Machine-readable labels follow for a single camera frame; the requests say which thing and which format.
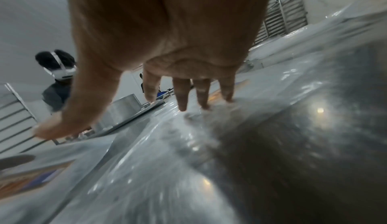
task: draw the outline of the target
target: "human hand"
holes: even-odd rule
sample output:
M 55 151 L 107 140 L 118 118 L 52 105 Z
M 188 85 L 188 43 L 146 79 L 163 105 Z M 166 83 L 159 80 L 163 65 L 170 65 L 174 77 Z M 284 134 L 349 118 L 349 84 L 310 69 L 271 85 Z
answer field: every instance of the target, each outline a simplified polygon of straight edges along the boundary
M 144 93 L 156 98 L 162 76 L 173 78 L 185 111 L 191 83 L 207 108 L 210 79 L 231 101 L 235 73 L 247 56 L 267 0 L 68 0 L 77 47 L 77 74 L 64 109 L 42 123 L 54 139 L 96 122 L 124 71 L 143 64 Z

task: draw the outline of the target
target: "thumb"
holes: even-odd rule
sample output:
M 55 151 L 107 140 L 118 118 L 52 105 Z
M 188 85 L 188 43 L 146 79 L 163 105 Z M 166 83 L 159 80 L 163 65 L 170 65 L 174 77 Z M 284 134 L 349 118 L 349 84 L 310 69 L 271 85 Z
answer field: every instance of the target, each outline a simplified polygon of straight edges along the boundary
M 98 120 L 116 94 L 122 71 L 103 61 L 79 60 L 71 94 L 61 112 L 35 129 L 35 136 L 51 140 L 79 131 Z

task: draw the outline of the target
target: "finger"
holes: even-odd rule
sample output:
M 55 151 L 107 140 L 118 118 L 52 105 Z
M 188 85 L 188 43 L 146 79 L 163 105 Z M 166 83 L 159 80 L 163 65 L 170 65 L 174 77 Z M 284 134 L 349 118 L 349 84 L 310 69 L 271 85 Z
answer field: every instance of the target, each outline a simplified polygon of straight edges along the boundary
M 144 94 L 145 94 L 146 100 L 150 102 L 156 100 L 158 88 L 160 87 L 160 81 L 161 81 L 161 77 L 148 72 L 144 68 L 144 83 L 142 85 L 144 88 Z
M 210 79 L 193 80 L 193 85 L 196 89 L 196 95 L 198 96 L 199 105 L 208 109 L 208 92 L 210 91 L 211 81 Z
M 66 105 L 41 123 L 35 135 L 44 139 L 62 138 L 96 122 L 111 103 L 121 74 L 101 61 L 80 58 Z
M 179 110 L 187 110 L 188 94 L 191 90 L 191 80 L 173 78 L 172 83 Z
M 218 79 L 223 99 L 230 102 L 234 95 L 235 76 Z

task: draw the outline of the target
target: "shiny metal surface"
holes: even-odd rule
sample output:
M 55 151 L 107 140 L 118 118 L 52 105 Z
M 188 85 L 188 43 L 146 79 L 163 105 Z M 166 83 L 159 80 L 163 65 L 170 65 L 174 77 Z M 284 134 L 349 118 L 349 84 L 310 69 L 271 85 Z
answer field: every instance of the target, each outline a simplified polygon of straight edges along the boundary
M 143 107 L 135 94 L 125 96 L 111 103 L 102 118 L 92 125 L 92 129 L 96 133 L 104 129 L 111 129 L 128 120 L 142 109 Z
M 344 19 L 239 75 L 233 105 L 165 104 L 52 223 L 386 223 L 386 47 L 387 13 Z

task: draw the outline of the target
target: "metal pot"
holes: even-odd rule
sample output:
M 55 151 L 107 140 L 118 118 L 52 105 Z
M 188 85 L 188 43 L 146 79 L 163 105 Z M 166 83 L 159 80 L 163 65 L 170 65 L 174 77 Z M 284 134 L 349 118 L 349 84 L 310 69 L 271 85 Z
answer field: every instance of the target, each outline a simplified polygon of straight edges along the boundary
M 94 125 L 92 129 L 95 132 L 109 129 L 116 126 L 143 109 L 135 94 L 125 96 L 111 103 L 102 118 Z

